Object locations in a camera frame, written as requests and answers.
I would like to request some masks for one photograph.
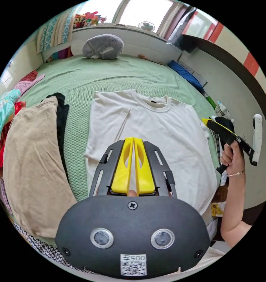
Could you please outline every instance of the grey plush toy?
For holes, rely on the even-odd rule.
[[[114,60],[123,46],[123,41],[116,35],[97,35],[84,43],[82,54],[88,59]]]

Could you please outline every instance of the electric fan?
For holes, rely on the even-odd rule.
[[[147,31],[147,32],[153,32],[155,29],[154,25],[148,21],[143,21],[139,23],[138,27],[140,30]]]

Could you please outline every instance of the screw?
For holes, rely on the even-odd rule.
[[[129,202],[129,204],[128,204],[128,208],[132,211],[135,210],[137,207],[138,207],[138,205],[137,205],[136,202]]]
[[[199,250],[195,253],[194,257],[196,259],[200,258],[203,255],[204,251],[203,250]]]
[[[62,248],[62,251],[66,256],[70,256],[70,251],[67,248]]]

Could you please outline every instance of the person's arm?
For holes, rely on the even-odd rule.
[[[227,168],[227,174],[233,175],[244,171],[245,163],[243,153],[237,142],[231,147],[225,145],[221,161]],[[222,216],[220,233],[230,247],[234,247],[250,230],[251,225],[242,221],[245,202],[246,175],[230,176],[227,199]]]

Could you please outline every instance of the green bedspread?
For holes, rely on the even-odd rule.
[[[137,89],[146,96],[170,96],[191,104],[198,116],[215,115],[207,100],[185,79],[168,66],[130,56],[120,56],[115,61],[70,57],[46,63],[38,70],[45,78],[22,97],[26,106],[41,102],[46,96],[60,92],[70,105],[64,138],[64,157],[69,182],[75,198],[80,201],[88,196],[87,174],[83,154],[86,149],[89,115],[95,91],[109,92]],[[212,136],[209,147],[215,168],[218,167],[217,150]]]

